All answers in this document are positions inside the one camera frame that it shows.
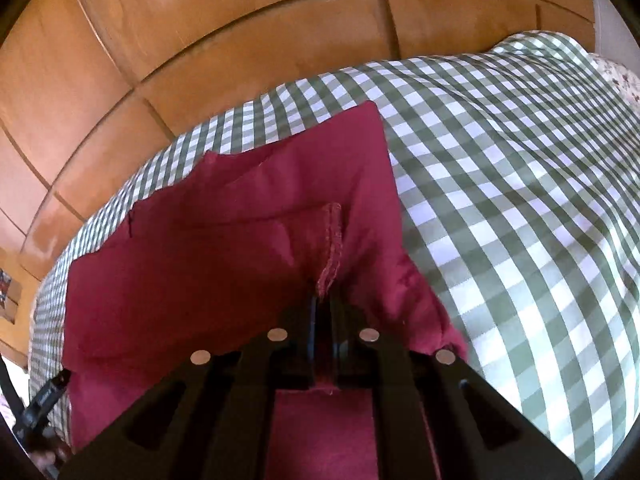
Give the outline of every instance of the folded garment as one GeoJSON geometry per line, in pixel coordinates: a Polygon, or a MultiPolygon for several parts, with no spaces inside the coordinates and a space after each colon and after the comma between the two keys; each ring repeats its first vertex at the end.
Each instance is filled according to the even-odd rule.
{"type": "MultiPolygon", "coordinates": [[[[408,348],[465,355],[402,248],[371,102],[250,152],[207,153],[71,265],[63,364],[74,372],[74,444],[87,444],[193,351],[237,349],[330,287],[408,348]]],[[[268,477],[376,478],[372,428],[365,392],[279,394],[268,477]],[[285,423],[292,416],[300,423],[285,423]]]]}

